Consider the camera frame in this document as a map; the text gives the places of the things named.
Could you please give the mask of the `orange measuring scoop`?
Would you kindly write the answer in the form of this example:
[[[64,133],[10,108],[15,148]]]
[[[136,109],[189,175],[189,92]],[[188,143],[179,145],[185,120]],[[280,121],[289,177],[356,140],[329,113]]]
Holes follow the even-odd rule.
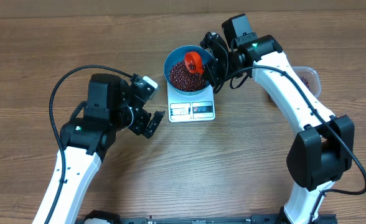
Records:
[[[194,51],[191,52],[187,52],[184,55],[184,62],[185,62],[185,66],[188,69],[188,71],[190,73],[193,74],[203,74],[204,72],[204,68],[203,68],[203,63],[202,63],[202,58],[201,56]]]

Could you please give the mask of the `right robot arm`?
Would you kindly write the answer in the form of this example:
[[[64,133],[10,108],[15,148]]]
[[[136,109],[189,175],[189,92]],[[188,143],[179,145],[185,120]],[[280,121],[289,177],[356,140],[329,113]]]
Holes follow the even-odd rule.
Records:
[[[352,165],[354,124],[336,117],[310,92],[290,66],[272,35],[258,37],[245,14],[222,24],[224,37],[207,32],[200,42],[211,61],[203,77],[218,93],[226,81],[252,78],[284,114],[295,135],[286,158],[294,180],[288,202],[275,223],[337,223],[335,215],[318,213],[326,193]]]

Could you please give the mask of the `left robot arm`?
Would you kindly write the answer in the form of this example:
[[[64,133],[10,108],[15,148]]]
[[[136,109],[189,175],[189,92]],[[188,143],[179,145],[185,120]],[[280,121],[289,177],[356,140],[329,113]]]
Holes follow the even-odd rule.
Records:
[[[154,114],[144,104],[159,90],[147,76],[128,81],[97,73],[88,84],[88,98],[80,103],[60,131],[64,149],[57,154],[53,176],[34,223],[75,223],[90,182],[99,171],[116,133],[130,129],[151,138],[164,112]]]

